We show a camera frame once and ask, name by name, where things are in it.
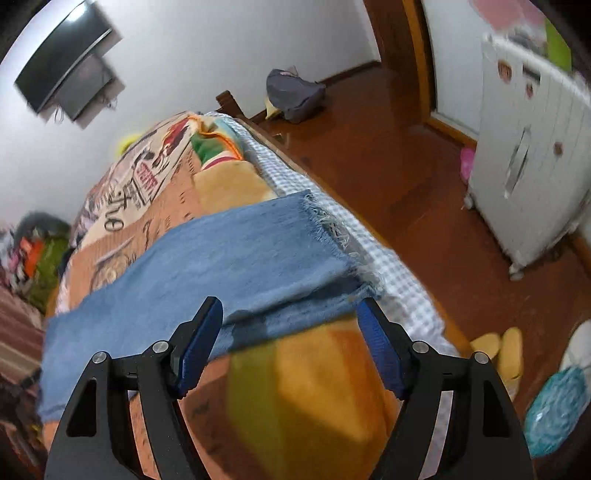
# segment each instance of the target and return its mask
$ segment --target wooden floor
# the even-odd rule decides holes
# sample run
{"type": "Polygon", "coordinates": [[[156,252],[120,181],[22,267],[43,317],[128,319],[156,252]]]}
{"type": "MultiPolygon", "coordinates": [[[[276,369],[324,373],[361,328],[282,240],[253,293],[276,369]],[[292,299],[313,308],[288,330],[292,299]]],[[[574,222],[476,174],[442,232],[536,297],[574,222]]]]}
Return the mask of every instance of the wooden floor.
{"type": "Polygon", "coordinates": [[[290,151],[396,250],[473,339],[518,326],[523,415],[556,371],[572,330],[591,317],[591,280],[568,245],[511,282],[509,262],[477,212],[462,209],[460,146],[420,124],[418,96],[374,68],[328,89],[329,106],[282,133],[290,151]]]}

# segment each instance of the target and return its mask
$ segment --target white wall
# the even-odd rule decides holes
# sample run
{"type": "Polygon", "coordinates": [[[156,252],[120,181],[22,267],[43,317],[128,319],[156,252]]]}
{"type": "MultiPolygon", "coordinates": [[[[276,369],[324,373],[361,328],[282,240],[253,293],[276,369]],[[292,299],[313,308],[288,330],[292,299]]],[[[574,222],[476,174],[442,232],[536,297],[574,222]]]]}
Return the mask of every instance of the white wall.
{"type": "Polygon", "coordinates": [[[382,60],[382,57],[379,54],[378,42],[375,39],[374,28],[371,26],[371,20],[369,19],[368,11],[365,8],[365,3],[363,0],[355,0],[355,7],[357,8],[369,45],[371,46],[374,60],[382,60]]]}
{"type": "Polygon", "coordinates": [[[273,68],[320,80],[375,58],[356,0],[99,0],[122,40],[105,60],[125,85],[116,111],[85,128],[45,123],[14,86],[18,73],[80,0],[52,0],[0,64],[0,219],[33,209],[73,220],[126,135],[185,109],[209,111],[230,90],[263,109],[273,68]]]}
{"type": "Polygon", "coordinates": [[[482,104],[480,42],[493,29],[468,0],[423,0],[423,6],[433,49],[437,113],[476,136],[482,104]]]}

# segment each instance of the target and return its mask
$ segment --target bag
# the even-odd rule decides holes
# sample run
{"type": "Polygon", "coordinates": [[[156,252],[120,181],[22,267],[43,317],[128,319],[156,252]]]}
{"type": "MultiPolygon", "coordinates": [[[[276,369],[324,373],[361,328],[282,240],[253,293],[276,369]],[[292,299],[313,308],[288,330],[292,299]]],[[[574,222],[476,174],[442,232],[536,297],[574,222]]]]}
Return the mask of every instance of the bag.
{"type": "Polygon", "coordinates": [[[274,69],[267,77],[269,101],[293,124],[308,118],[320,106],[325,94],[326,85],[307,82],[291,72],[274,69]]]}

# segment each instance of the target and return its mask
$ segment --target blue towel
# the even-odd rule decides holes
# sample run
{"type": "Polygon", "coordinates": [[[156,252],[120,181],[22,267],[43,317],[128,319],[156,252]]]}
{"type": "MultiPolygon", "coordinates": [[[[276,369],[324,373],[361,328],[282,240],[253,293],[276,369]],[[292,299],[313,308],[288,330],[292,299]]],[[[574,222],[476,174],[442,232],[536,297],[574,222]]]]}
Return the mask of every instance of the blue towel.
{"type": "Polygon", "coordinates": [[[90,357],[143,352],[223,304],[210,360],[352,311],[374,291],[319,220],[309,190],[172,229],[125,273],[50,320],[41,365],[43,422],[58,420],[90,357]]]}

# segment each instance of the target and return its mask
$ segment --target green cloth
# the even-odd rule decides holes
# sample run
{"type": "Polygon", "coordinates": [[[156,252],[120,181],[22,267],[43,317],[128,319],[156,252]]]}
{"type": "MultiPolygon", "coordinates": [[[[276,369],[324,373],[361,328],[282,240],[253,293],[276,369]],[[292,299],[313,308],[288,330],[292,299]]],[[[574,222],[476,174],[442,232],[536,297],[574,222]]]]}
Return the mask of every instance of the green cloth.
{"type": "Polygon", "coordinates": [[[49,295],[59,282],[57,266],[68,250],[66,238],[46,238],[44,242],[43,252],[33,275],[33,284],[27,293],[28,302],[42,313],[45,313],[49,295]]]}
{"type": "Polygon", "coordinates": [[[570,48],[547,18],[546,41],[548,42],[548,60],[570,73],[573,70],[573,56],[570,48]]]}

